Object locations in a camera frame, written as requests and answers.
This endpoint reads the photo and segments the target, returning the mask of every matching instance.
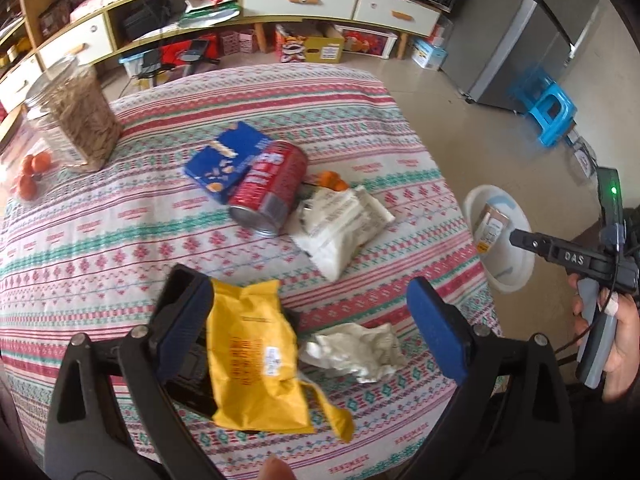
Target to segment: silver refrigerator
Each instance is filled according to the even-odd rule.
[[[468,99],[518,112],[517,83],[543,70],[558,81],[599,0],[459,0],[442,70]]]

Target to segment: black phone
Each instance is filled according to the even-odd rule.
[[[209,47],[209,40],[193,40],[189,48],[180,54],[180,59],[186,63],[199,61]]]

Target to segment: hand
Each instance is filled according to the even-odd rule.
[[[292,469],[275,455],[264,461],[257,480],[296,480]]]
[[[580,276],[577,274],[569,276],[569,285],[575,290],[578,290],[578,280]],[[607,301],[608,296],[609,289],[603,288],[598,297],[598,305],[601,308],[604,307],[603,303]],[[584,305],[577,294],[574,296],[572,307],[576,316],[575,335],[578,335],[587,329],[589,323],[580,316]],[[630,295],[618,295],[616,319],[616,336],[604,365],[604,371],[607,373],[602,392],[604,402],[614,402],[622,397],[633,384],[640,366],[640,317]]]

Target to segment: white bowl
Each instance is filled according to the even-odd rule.
[[[462,205],[462,213],[470,229],[474,228],[485,204],[509,217],[509,224],[487,254],[480,260],[489,282],[504,294],[520,290],[533,273],[535,254],[513,247],[509,236],[514,229],[531,231],[529,221],[509,193],[496,186],[478,186],[471,190]]]

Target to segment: crumpled white tissue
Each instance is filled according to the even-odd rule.
[[[344,323],[321,330],[302,345],[298,358],[336,375],[353,374],[359,383],[375,383],[406,365],[390,323],[375,328]]]

